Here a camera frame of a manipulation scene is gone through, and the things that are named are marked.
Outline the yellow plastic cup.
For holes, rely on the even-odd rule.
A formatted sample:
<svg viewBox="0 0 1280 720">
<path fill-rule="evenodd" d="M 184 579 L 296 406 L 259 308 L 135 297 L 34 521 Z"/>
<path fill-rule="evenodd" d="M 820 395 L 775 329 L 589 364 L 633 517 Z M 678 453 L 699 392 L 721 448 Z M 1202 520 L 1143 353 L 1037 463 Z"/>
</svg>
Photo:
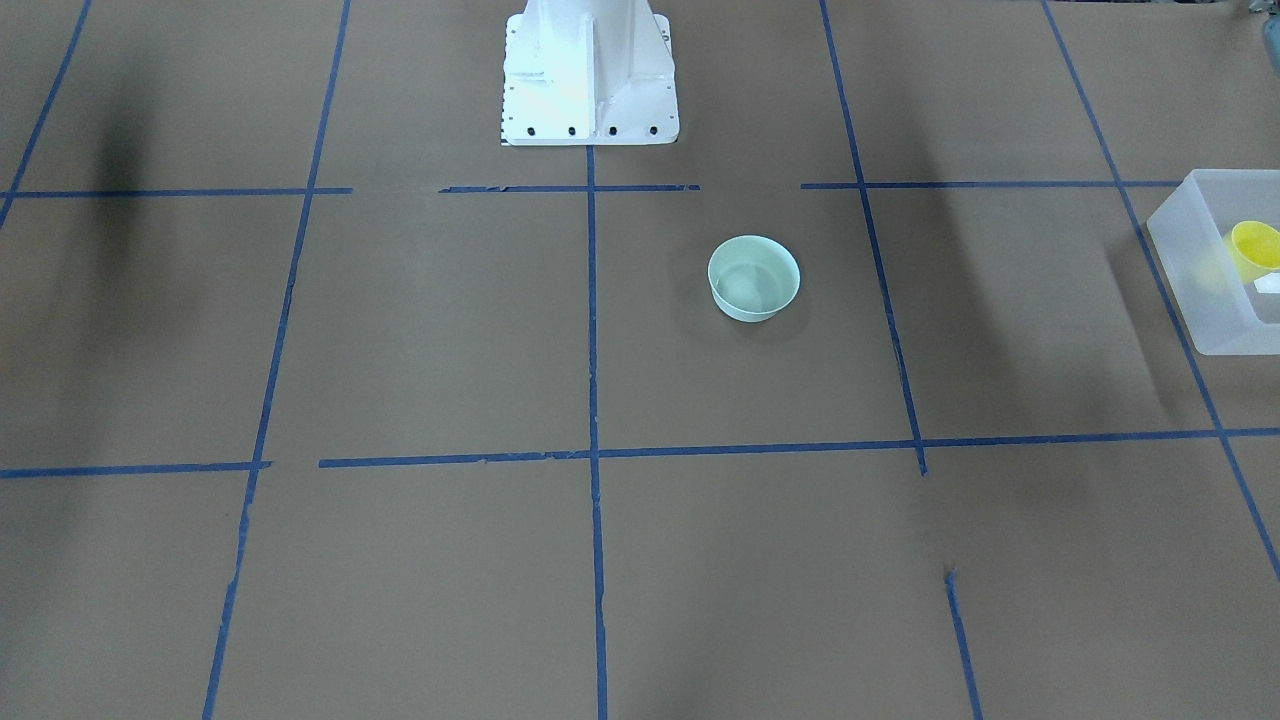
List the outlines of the yellow plastic cup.
<svg viewBox="0 0 1280 720">
<path fill-rule="evenodd" d="M 1267 223 L 1238 222 L 1222 234 L 1222 245 L 1242 283 L 1279 272 L 1279 229 Z"/>
</svg>

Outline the mint green bowl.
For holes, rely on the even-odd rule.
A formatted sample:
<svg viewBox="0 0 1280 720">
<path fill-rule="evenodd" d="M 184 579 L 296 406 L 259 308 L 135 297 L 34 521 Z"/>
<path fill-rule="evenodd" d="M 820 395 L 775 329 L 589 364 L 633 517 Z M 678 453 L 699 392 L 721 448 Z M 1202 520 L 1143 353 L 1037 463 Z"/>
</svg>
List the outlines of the mint green bowl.
<svg viewBox="0 0 1280 720">
<path fill-rule="evenodd" d="M 716 306 L 741 323 L 759 323 L 785 310 L 799 295 L 803 273 L 782 243 L 741 234 L 719 243 L 707 263 Z"/>
</svg>

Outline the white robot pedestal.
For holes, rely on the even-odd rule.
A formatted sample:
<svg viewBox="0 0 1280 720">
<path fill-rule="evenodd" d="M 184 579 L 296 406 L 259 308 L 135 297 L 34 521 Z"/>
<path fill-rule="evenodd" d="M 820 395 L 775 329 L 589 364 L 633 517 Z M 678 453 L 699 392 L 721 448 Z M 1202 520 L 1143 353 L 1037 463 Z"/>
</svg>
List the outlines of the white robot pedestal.
<svg viewBox="0 0 1280 720">
<path fill-rule="evenodd" d="M 648 1 L 529 1 L 504 27 L 500 142 L 677 142 L 672 28 Z"/>
</svg>

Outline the translucent white plastic box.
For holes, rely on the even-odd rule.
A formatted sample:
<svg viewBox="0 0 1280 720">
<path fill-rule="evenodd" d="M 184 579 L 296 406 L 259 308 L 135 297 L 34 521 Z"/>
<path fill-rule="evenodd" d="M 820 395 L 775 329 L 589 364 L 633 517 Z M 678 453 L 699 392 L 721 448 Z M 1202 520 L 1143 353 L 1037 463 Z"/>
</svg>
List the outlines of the translucent white plastic box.
<svg viewBox="0 0 1280 720">
<path fill-rule="evenodd" d="M 1238 222 L 1277 228 L 1276 169 L 1198 169 L 1147 227 L 1196 348 L 1204 355 L 1275 355 L 1277 293 L 1242 283 L 1222 245 Z"/>
</svg>

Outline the white paper label in box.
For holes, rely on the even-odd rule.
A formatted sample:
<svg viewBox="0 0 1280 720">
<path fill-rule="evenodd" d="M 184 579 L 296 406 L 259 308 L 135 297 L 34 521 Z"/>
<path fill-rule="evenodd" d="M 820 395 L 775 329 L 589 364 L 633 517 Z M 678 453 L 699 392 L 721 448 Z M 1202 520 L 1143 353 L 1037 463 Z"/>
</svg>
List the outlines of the white paper label in box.
<svg viewBox="0 0 1280 720">
<path fill-rule="evenodd" d="M 1280 293 L 1280 273 L 1262 275 L 1253 282 L 1253 287 L 1257 293 Z"/>
</svg>

